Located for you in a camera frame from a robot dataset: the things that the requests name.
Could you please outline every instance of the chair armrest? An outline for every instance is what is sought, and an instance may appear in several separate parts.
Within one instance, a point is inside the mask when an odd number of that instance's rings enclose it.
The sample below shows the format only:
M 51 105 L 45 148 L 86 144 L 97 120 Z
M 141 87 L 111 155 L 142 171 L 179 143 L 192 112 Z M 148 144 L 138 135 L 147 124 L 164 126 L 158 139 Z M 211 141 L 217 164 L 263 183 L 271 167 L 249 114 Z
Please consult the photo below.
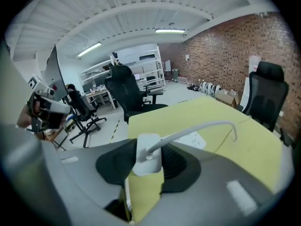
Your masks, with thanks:
M 141 95 L 142 97 L 147 97 L 147 91 L 142 91 L 142 90 L 140 90 L 140 95 Z
M 140 112 L 140 111 L 128 111 L 126 113 L 126 116 L 127 117 L 131 117 L 131 116 L 134 116 L 134 115 L 139 115 L 139 114 L 142 114 L 143 112 Z
M 237 109 L 238 111 L 242 112 L 243 109 L 244 109 L 244 107 L 243 107 L 242 105 L 237 105 L 237 106 L 235 107 L 235 109 Z
M 161 95 L 163 95 L 162 91 L 154 91 L 149 93 L 149 96 L 161 96 Z
M 288 136 L 288 134 L 282 128 L 280 128 L 280 140 L 286 146 L 293 145 L 293 140 Z

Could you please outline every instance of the white cable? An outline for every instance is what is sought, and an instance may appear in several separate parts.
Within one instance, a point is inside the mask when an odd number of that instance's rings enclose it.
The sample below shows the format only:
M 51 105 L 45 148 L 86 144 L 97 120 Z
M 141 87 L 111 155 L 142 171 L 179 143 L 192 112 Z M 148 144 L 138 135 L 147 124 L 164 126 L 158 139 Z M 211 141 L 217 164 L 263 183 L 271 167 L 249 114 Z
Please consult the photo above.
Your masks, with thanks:
M 236 141 L 237 140 L 237 133 L 236 133 L 236 127 L 235 127 L 233 122 L 231 122 L 231 121 L 205 122 L 205 123 L 199 124 L 197 126 L 192 126 L 192 127 L 186 128 L 182 131 L 174 133 L 174 134 L 164 138 L 163 140 L 159 141 L 158 143 L 156 143 L 150 149 L 147 150 L 147 155 L 148 155 L 147 157 L 151 159 L 152 158 L 151 155 L 154 151 L 158 150 L 159 148 L 163 147 L 164 145 L 166 145 L 166 144 L 168 144 L 168 143 L 170 143 L 170 142 L 172 142 L 172 141 L 174 141 L 178 138 L 181 138 L 181 137 L 183 137 L 183 136 L 185 136 L 189 133 L 192 133 L 196 130 L 201 130 L 201 129 L 209 127 L 209 126 L 224 125 L 224 124 L 228 124 L 228 125 L 231 125 L 233 127 L 234 134 L 235 134 L 235 139 L 233 141 Z

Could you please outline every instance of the brick wall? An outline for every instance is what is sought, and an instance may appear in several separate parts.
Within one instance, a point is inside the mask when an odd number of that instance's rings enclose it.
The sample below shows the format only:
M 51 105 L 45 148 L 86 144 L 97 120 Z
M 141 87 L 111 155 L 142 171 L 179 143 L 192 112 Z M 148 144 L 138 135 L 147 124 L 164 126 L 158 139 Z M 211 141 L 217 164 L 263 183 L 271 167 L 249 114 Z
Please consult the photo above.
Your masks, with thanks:
M 290 89 L 278 123 L 296 137 L 301 127 L 301 56 L 290 30 L 277 12 L 239 17 L 212 27 L 181 43 L 159 44 L 162 61 L 194 83 L 198 79 L 243 92 L 248 76 L 248 59 L 283 67 Z

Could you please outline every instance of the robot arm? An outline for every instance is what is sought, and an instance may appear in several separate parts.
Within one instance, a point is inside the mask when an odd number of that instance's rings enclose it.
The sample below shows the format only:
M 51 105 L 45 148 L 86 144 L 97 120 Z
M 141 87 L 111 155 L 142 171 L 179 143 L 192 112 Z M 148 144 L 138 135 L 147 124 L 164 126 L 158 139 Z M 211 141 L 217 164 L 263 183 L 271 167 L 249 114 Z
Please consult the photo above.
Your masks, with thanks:
M 54 100 L 54 90 L 49 88 L 38 76 L 33 75 L 28 82 L 32 94 L 27 101 L 27 111 L 32 118 L 32 131 L 37 133 L 46 129 L 57 129 L 66 115 L 69 105 Z

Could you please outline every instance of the metal shelving unit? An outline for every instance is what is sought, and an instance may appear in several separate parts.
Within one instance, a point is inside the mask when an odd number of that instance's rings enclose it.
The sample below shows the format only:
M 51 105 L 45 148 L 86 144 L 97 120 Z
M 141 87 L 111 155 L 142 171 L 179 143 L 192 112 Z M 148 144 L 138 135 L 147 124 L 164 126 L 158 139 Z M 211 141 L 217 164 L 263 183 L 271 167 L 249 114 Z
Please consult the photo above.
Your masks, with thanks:
M 148 75 L 152 75 L 155 76 L 156 78 L 153 80 L 149 80 L 149 81 L 145 81 L 145 82 L 138 82 L 138 87 L 140 90 L 144 90 L 144 85 L 148 84 L 148 89 L 150 91 L 156 91 L 156 90 L 161 90 L 163 88 L 166 87 L 165 84 L 165 79 L 164 79 L 164 73 L 163 73 L 163 67 L 162 67 L 162 61 L 161 61 L 161 55 L 160 55 L 160 51 L 159 51 L 159 47 L 157 46 L 157 49 L 153 49 L 153 50 L 147 50 L 143 53 L 139 53 L 139 54 L 131 54 L 131 55 L 127 55 L 125 57 L 129 57 L 129 56 L 134 56 L 134 55 L 138 55 L 138 57 L 140 56 L 145 56 L 145 55 L 154 55 L 155 57 L 153 59 L 149 59 L 147 61 L 143 60 L 139 60 L 139 61 L 133 61 L 134 64 L 133 65 L 129 65 L 129 68 L 131 70 L 135 70 L 135 68 L 138 67 L 142 67 L 142 71 L 143 73 L 139 73 L 140 78 L 146 78 L 148 77 Z M 156 69 L 155 70 L 151 70 L 151 71 L 147 71 L 144 72 L 144 68 L 147 65 L 154 63 L 156 64 Z
M 98 63 L 98 64 L 82 71 L 81 73 L 79 73 L 79 80 L 80 80 L 81 85 L 83 86 L 89 82 L 92 82 L 95 78 L 97 78 L 103 74 L 109 73 L 110 72 L 109 70 L 102 71 L 102 67 L 108 65 L 109 63 L 111 63 L 110 59 L 103 61 L 101 63 Z

